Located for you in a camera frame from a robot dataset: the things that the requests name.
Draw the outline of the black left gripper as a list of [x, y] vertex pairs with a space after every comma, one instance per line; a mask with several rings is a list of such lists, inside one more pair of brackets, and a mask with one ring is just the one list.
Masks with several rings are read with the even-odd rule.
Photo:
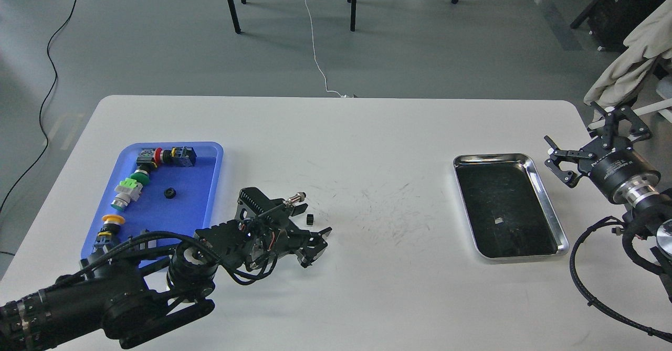
[[333, 229], [310, 231], [293, 224], [290, 218], [307, 210], [305, 198], [306, 194], [299, 192], [288, 199], [271, 199], [256, 187], [243, 188], [235, 219], [197, 230], [195, 236], [228, 268], [243, 265], [253, 272], [288, 254], [295, 254], [301, 267], [310, 267], [326, 250]]

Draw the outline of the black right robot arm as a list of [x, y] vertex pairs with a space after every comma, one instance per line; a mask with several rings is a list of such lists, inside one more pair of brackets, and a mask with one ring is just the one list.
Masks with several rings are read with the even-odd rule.
[[571, 279], [588, 306], [649, 336], [670, 342], [670, 333], [637, 323], [598, 300], [576, 270], [575, 258], [580, 245], [593, 232], [611, 226], [621, 237], [622, 248], [629, 259], [658, 276], [670, 294], [670, 190], [657, 190], [662, 175], [633, 146], [652, 134], [629, 105], [619, 105], [610, 111], [596, 102], [590, 106], [602, 115], [603, 126], [591, 131], [591, 142], [578, 150], [563, 150], [545, 136], [550, 145], [545, 166], [570, 188], [578, 185], [581, 177], [588, 177], [610, 203], [625, 205], [628, 211], [622, 219], [612, 216], [601, 219], [579, 236], [570, 254]]

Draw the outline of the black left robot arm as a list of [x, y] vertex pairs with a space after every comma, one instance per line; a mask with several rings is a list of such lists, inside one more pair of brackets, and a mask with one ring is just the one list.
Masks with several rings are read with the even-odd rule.
[[193, 236], [150, 231], [121, 242], [121, 219], [106, 216], [81, 270], [2, 306], [2, 350], [56, 348], [99, 329], [134, 348], [211, 313], [219, 267], [240, 285], [269, 277], [289, 254], [309, 267], [328, 246], [331, 228], [314, 232], [293, 223], [307, 210], [305, 197], [270, 199], [243, 188], [235, 219]]

